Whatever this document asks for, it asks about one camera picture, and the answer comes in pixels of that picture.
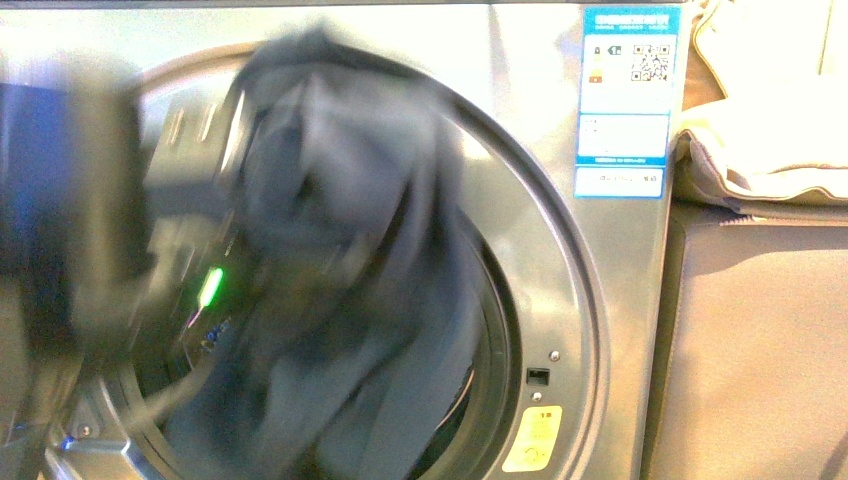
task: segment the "garment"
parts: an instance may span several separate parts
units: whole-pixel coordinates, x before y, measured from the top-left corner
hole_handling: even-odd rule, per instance
[[[232,200],[262,294],[168,423],[188,478],[401,480],[471,364],[450,105],[363,58],[311,30],[233,83],[252,125]]]

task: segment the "washing machine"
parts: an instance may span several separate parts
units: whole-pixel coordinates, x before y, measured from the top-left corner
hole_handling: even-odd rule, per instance
[[[327,22],[368,62],[436,85],[461,136],[484,327],[473,374],[445,417],[451,428],[434,436],[413,477],[638,476],[688,49],[684,2],[0,8],[5,26],[96,46],[144,72],[151,249],[183,280],[226,222],[214,194],[220,152],[202,140],[231,125],[225,97],[259,45]],[[180,478],[155,421],[126,425],[127,412],[171,381],[154,330],[137,332],[121,368],[80,387],[49,435],[46,478]]]

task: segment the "white label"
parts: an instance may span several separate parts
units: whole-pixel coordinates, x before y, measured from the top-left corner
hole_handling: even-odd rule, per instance
[[[580,157],[665,157],[668,115],[581,115]]]
[[[577,197],[659,198],[663,191],[662,168],[578,167]]]

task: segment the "sticker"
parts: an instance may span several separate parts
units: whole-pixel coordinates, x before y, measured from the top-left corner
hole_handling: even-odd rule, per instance
[[[681,12],[586,7],[575,197],[662,198],[671,115],[680,108]]]
[[[503,464],[504,472],[537,472],[548,466],[559,434],[562,407],[524,410],[518,435]]]

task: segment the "green light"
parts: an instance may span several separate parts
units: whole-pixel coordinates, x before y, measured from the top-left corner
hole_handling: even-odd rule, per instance
[[[206,308],[212,303],[223,278],[224,271],[220,268],[209,270],[209,273],[206,274],[206,280],[203,281],[203,288],[200,289],[200,294],[197,296],[197,303],[200,308]]]

